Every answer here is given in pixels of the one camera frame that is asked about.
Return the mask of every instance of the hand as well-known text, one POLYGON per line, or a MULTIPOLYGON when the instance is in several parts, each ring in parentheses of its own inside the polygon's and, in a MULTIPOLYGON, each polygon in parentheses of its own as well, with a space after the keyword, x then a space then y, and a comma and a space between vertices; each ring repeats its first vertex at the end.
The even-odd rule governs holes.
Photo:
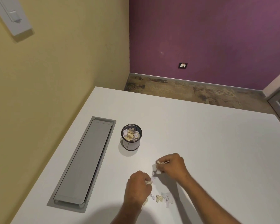
POLYGON ((177 153, 163 156, 157 161, 169 161, 169 163, 166 164, 158 164, 156 162, 156 167, 158 170, 161 170, 168 174, 169 177, 176 180, 179 184, 181 184, 181 182, 183 182, 185 178, 190 177, 190 173, 188 172, 186 165, 184 164, 184 159, 177 153))
POLYGON ((127 181, 127 188, 124 194, 124 205, 136 206, 141 209, 142 204, 145 202, 153 187, 149 184, 146 185, 145 181, 150 181, 147 173, 137 171, 132 174, 127 181))

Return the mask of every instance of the white table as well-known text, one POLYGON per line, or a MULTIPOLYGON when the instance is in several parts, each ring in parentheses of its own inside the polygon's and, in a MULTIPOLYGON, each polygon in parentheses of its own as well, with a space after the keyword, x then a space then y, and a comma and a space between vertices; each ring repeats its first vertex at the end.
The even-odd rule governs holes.
MULTIPOLYGON (((130 175, 137 170, 150 174, 155 160, 173 152, 184 157, 192 176, 241 222, 280 223, 280 123, 274 115, 96 87, 12 224, 109 223, 123 202, 130 175), (92 116, 117 122, 86 212, 46 206, 92 116), (143 131, 136 152, 120 144, 120 131, 130 123, 143 131)), ((178 189, 189 219, 201 223, 178 189)), ((154 181, 153 194, 167 191, 154 181)), ((182 223, 184 211, 180 204, 166 208, 149 198, 137 223, 182 223)))

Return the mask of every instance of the left hand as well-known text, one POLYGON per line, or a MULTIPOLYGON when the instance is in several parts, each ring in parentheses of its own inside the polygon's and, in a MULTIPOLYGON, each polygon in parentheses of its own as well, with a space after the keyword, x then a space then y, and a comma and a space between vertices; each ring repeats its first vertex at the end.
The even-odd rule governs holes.
POLYGON ((127 181, 127 188, 124 194, 124 205, 136 206, 141 209, 142 204, 151 193, 153 187, 149 184, 146 185, 145 181, 150 181, 147 173, 137 171, 133 173, 127 181))

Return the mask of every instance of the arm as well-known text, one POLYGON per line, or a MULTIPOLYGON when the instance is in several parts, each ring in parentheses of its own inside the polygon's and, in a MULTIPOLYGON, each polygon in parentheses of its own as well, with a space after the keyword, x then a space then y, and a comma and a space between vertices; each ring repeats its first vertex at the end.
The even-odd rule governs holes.
POLYGON ((151 193, 152 186, 146 185, 150 181, 147 173, 137 171, 127 181, 124 194, 124 202, 111 224, 134 224, 141 212, 142 204, 151 193))
POLYGON ((204 224, 240 224, 195 181, 187 171, 184 159, 179 154, 167 155, 158 161, 170 161, 166 164, 157 164, 157 169, 167 173, 185 189, 204 224))

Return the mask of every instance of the purple wall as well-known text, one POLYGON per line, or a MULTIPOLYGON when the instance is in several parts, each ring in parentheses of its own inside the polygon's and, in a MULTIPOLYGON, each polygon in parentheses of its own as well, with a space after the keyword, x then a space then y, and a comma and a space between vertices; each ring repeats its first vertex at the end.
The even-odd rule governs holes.
POLYGON ((130 0, 130 72, 262 90, 280 74, 280 0, 130 0))

